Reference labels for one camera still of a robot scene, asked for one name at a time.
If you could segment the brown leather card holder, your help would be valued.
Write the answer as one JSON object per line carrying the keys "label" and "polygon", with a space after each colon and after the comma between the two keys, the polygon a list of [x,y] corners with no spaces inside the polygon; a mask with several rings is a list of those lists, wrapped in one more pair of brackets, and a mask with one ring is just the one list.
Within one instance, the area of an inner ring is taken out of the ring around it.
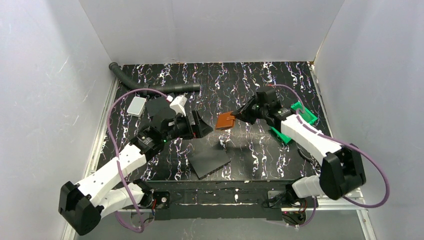
{"label": "brown leather card holder", "polygon": [[232,111],[221,113],[215,125],[215,130],[224,131],[228,129],[232,129],[235,126],[236,117],[232,115]]}

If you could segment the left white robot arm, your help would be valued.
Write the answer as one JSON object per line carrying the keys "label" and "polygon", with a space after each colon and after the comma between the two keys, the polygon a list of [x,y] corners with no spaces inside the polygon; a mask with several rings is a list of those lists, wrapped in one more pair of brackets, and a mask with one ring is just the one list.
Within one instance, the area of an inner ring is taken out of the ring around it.
{"label": "left white robot arm", "polygon": [[201,139],[213,131],[198,111],[191,113],[193,121],[174,110],[161,110],[108,163],[77,183],[63,184],[59,214],[84,236],[105,216],[127,206],[138,206],[148,190],[138,182],[127,183],[125,176],[163,151],[166,142],[178,138]]}

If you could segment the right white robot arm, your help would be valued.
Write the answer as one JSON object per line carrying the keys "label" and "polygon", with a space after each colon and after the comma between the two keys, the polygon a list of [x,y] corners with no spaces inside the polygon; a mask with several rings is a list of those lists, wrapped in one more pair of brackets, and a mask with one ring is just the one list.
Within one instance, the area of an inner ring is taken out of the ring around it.
{"label": "right white robot arm", "polygon": [[246,104],[232,112],[232,116],[250,124],[258,119],[265,120],[268,126],[294,140],[317,160],[319,175],[302,177],[286,186],[293,199],[327,196],[338,200],[366,183],[361,155],[328,139],[292,108],[283,107],[275,88],[259,88]]}

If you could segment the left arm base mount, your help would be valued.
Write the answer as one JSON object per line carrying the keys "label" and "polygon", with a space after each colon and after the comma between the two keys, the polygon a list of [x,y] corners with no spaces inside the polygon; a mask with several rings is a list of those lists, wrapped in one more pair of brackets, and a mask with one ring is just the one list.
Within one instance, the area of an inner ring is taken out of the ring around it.
{"label": "left arm base mount", "polygon": [[140,218],[136,211],[131,212],[130,220],[133,227],[146,227],[155,220],[158,210],[166,210],[170,207],[171,194],[168,191],[155,191],[145,194],[138,204]]}

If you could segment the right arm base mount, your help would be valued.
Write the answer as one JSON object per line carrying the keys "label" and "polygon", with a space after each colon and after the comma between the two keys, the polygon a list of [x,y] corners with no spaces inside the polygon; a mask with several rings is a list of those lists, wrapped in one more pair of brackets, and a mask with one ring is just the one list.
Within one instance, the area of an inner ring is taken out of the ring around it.
{"label": "right arm base mount", "polygon": [[288,191],[271,190],[261,206],[281,210],[283,225],[298,229],[313,219],[319,204],[315,196],[296,198]]}

